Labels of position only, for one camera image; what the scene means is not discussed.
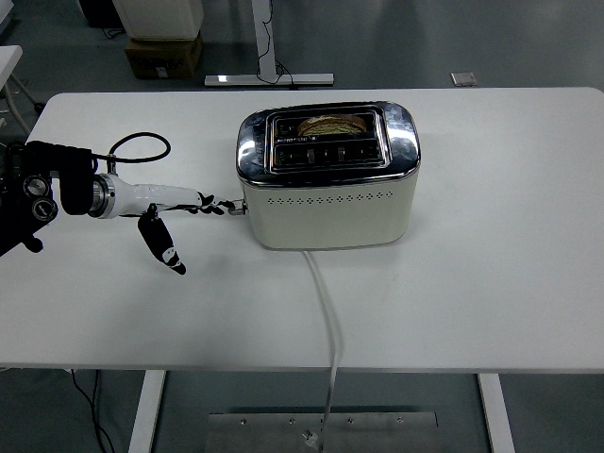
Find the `robot hand, white shell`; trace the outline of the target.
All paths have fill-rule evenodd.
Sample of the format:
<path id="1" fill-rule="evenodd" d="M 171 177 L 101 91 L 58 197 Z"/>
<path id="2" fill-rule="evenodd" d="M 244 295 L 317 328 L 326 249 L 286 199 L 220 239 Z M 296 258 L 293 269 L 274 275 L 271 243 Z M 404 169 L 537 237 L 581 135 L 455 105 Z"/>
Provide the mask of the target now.
<path id="1" fill-rule="evenodd" d="M 108 176 L 108 188 L 114 196 L 101 217 L 137 217 L 137 228 L 153 257 L 179 275 L 186 274 L 167 227 L 159 214 L 166 210 L 224 215 L 243 211 L 242 201 L 229 201 L 194 189 L 156 184 L 127 184 L 117 176 Z"/>

